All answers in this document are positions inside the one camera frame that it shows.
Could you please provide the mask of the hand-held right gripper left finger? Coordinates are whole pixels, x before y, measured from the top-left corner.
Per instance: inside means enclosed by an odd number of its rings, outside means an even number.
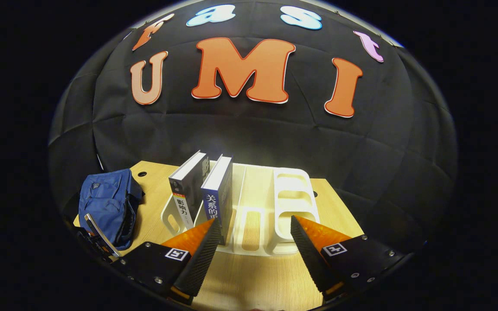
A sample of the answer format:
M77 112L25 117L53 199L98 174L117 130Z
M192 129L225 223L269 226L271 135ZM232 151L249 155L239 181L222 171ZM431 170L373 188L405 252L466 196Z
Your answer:
M216 219L166 242L144 242L111 267L155 295L191 305L201 289L220 241Z

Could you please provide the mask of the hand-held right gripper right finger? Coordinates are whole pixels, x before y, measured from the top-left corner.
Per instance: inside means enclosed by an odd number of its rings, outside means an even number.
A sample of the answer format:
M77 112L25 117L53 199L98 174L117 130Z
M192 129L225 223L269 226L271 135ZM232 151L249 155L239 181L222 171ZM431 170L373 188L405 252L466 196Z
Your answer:
M369 235L350 238L305 217L293 215L290 232L325 302L358 295L413 258Z

